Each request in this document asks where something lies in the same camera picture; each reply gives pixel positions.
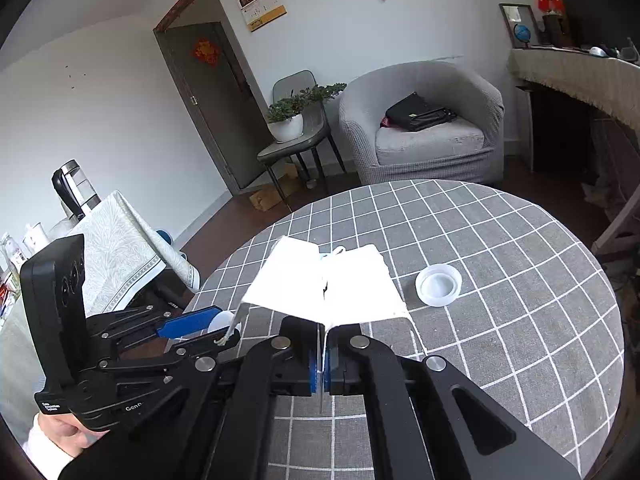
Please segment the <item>person's left hand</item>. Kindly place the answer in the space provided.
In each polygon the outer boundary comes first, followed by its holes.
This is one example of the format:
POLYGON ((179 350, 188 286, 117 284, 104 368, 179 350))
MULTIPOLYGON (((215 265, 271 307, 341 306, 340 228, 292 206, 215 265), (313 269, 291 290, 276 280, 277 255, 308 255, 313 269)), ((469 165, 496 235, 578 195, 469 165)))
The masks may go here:
POLYGON ((77 457, 93 443, 106 435, 106 431, 93 431, 85 427, 73 414, 37 415, 43 434, 67 455, 77 457))

